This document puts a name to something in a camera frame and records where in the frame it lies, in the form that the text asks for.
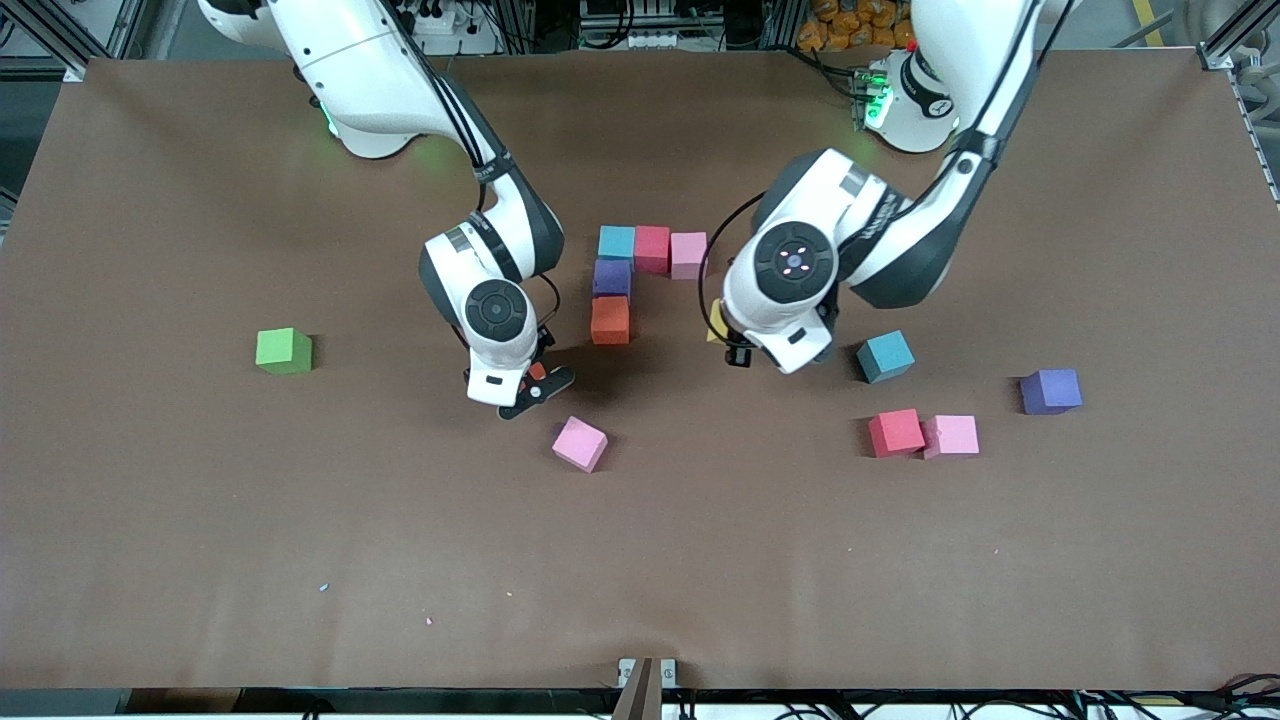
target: teal cube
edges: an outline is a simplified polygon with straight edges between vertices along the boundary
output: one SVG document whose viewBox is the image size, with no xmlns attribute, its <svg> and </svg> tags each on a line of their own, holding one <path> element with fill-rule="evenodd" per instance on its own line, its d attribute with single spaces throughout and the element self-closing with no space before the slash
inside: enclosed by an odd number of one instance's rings
<svg viewBox="0 0 1280 720">
<path fill-rule="evenodd" d="M 257 333 L 257 366 L 273 375 L 311 372 L 311 338 L 293 328 Z"/>
<path fill-rule="evenodd" d="M 867 373 L 867 382 L 878 383 L 905 373 L 915 363 L 915 356 L 906 346 L 902 331 L 893 331 L 873 337 L 858 348 L 858 363 Z"/>
<path fill-rule="evenodd" d="M 617 225 L 600 225 L 600 249 L 598 255 L 605 260 L 626 260 L 631 269 L 636 264 L 636 229 Z"/>
</svg>

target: light blue cube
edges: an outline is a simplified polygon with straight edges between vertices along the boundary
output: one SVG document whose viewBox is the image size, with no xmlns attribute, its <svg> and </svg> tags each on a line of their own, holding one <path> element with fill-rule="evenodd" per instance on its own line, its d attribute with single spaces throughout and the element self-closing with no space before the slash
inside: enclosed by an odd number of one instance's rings
<svg viewBox="0 0 1280 720">
<path fill-rule="evenodd" d="M 605 260 L 626 260 L 631 269 L 636 264 L 636 229 L 617 225 L 600 225 L 600 249 L 598 255 Z"/>
<path fill-rule="evenodd" d="M 867 373 L 867 382 L 878 383 L 896 378 L 915 363 L 911 348 L 906 346 L 902 331 L 873 337 L 858 348 L 858 363 Z"/>
</svg>

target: orange cube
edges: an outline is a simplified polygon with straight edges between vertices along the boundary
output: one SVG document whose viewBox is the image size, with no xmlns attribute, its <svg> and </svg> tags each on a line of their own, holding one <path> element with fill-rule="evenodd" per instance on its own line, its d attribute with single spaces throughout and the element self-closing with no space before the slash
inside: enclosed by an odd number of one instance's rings
<svg viewBox="0 0 1280 720">
<path fill-rule="evenodd" d="M 631 342 L 631 306 L 625 296 L 609 295 L 591 301 L 591 342 L 595 345 Z"/>
</svg>

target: pile of orange objects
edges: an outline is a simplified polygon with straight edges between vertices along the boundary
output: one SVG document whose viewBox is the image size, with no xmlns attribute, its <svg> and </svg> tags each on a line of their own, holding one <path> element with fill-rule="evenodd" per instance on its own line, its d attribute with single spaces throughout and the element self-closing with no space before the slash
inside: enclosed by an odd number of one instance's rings
<svg viewBox="0 0 1280 720">
<path fill-rule="evenodd" d="M 800 26 L 804 53 L 860 45 L 906 47 L 915 38 L 909 0 L 810 0 L 813 19 Z"/>
</svg>

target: pink cube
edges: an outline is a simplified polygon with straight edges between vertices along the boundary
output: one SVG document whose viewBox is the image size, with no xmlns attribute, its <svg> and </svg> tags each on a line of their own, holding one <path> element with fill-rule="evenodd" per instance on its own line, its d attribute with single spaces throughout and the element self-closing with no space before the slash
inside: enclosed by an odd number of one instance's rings
<svg viewBox="0 0 1280 720">
<path fill-rule="evenodd" d="M 671 233 L 671 279 L 696 281 L 698 270 L 707 254 L 707 233 Z"/>
<path fill-rule="evenodd" d="M 666 275 L 671 266 L 671 228 L 636 225 L 636 270 Z"/>
<path fill-rule="evenodd" d="M 876 457 L 906 455 L 924 447 L 920 416 L 914 409 L 881 413 L 872 418 L 870 429 Z"/>
<path fill-rule="evenodd" d="M 595 464 L 600 461 L 600 455 L 604 454 L 607 445 L 609 445 L 609 438 L 604 433 L 571 416 L 564 423 L 564 429 L 561 430 L 559 437 L 556 438 L 552 452 L 570 465 L 590 473 L 595 469 Z"/>
<path fill-rule="evenodd" d="M 973 415 L 936 415 L 924 424 L 924 459 L 978 455 L 978 421 Z"/>
</svg>

